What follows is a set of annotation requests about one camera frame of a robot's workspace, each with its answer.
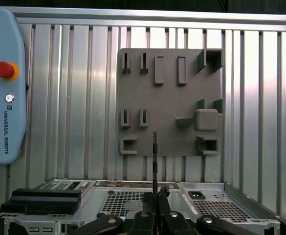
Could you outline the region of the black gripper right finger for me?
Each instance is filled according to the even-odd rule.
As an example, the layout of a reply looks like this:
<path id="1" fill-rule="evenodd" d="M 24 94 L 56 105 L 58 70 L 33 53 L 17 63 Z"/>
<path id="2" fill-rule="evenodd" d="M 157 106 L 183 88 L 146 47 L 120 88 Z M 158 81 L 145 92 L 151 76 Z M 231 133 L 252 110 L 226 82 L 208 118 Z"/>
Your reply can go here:
<path id="1" fill-rule="evenodd" d="M 158 192 L 159 232 L 162 235 L 278 235 L 280 223 L 276 221 L 256 220 L 233 223 L 226 218 L 213 214 L 200 215 L 195 221 L 182 213 L 171 210 L 167 187 Z"/>

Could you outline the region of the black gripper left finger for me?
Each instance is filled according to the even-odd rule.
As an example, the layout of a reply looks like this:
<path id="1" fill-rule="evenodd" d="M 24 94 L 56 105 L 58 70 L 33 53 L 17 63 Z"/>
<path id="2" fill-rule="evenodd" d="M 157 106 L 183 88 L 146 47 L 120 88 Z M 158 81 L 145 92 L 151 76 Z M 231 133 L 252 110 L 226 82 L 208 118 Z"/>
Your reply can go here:
<path id="1" fill-rule="evenodd" d="M 122 220 L 116 215 L 103 215 L 82 227 L 72 230 L 73 235 L 154 235 L 155 196 L 143 194 L 143 210 L 133 218 Z"/>

